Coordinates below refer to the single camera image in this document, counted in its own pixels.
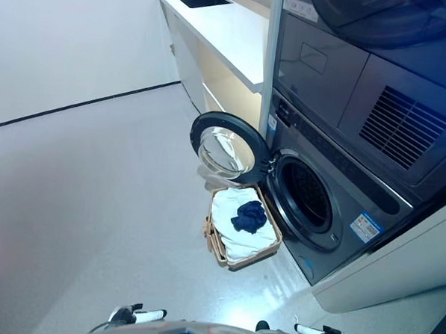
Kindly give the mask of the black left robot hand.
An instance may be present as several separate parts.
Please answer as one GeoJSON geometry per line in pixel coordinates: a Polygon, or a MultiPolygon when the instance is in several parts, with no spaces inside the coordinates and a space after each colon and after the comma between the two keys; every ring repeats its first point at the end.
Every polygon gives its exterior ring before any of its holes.
{"type": "Polygon", "coordinates": [[[156,309],[152,311],[144,310],[142,303],[121,306],[112,311],[108,321],[119,324],[142,324],[152,321],[158,321],[166,318],[165,309],[156,309]]]}

